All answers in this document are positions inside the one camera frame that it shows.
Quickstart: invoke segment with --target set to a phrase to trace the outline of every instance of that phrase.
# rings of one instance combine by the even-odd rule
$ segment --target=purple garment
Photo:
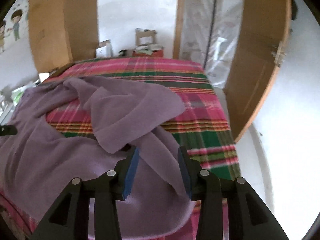
[[[91,115],[97,141],[65,138],[45,120],[47,112],[76,98]],[[173,233],[187,222],[194,204],[183,186],[179,145],[159,125],[183,111],[177,94],[143,82],[92,76],[28,89],[10,121],[18,134],[0,138],[4,191],[41,220],[72,178],[95,179],[113,169],[126,156],[120,149],[130,143],[139,148],[140,160],[131,195],[117,202],[122,237]]]

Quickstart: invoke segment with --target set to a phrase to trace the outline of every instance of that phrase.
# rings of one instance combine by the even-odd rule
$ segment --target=bed
[[[94,59],[79,62],[60,76],[49,78],[45,82],[89,75],[157,83],[177,93],[186,110],[173,120],[163,123],[162,127],[172,133],[177,142],[187,148],[191,157],[201,162],[204,169],[209,169],[224,179],[240,176],[230,126],[200,64],[152,57]],[[85,136],[95,139],[90,116],[79,107],[78,100],[49,112],[46,120],[66,137]],[[0,193],[3,195],[0,196],[0,204],[7,210],[12,223],[26,235],[33,232],[37,221],[13,205],[2,191]],[[223,205],[227,236],[227,203],[224,201]],[[187,224],[175,234],[162,239],[176,239],[179,235],[188,234],[195,239],[199,211],[200,203],[197,203]]]

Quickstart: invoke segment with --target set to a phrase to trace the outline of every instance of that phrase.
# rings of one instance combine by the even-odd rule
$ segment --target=wall
[[[290,240],[300,240],[320,211],[320,26],[296,0],[287,56],[254,121],[265,150],[275,216]]]
[[[177,0],[98,0],[99,40],[114,53],[135,48],[135,29],[154,29],[164,56],[172,58]]]
[[[19,21],[19,39],[15,40],[13,33],[12,14],[22,11]],[[4,20],[4,51],[0,48],[0,90],[5,93],[16,87],[28,83],[37,78],[37,71],[34,66],[30,50],[28,35],[28,0],[16,0]]]

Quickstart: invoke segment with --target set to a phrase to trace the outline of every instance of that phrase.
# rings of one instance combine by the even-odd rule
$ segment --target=cartoon mural
[[[0,54],[28,34],[29,0],[16,0],[0,21]]]

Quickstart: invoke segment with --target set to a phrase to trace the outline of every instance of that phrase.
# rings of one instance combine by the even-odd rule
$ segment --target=black cable
[[[15,208],[14,205],[11,204],[11,202],[0,193],[0,196],[9,203],[9,205],[19,214],[20,218],[22,219],[23,223],[26,225],[27,229],[29,230],[30,235],[32,234],[31,228],[29,227],[28,223],[23,219],[22,215],[20,212]]]
[[[211,21],[211,26],[210,26],[209,40],[208,40],[207,52],[205,54],[203,69],[205,69],[205,67],[207,66],[211,38],[212,38],[212,32],[213,32],[213,28],[214,28],[214,20],[215,20],[215,16],[216,16],[216,8],[217,8],[217,0],[213,0],[212,21]]]

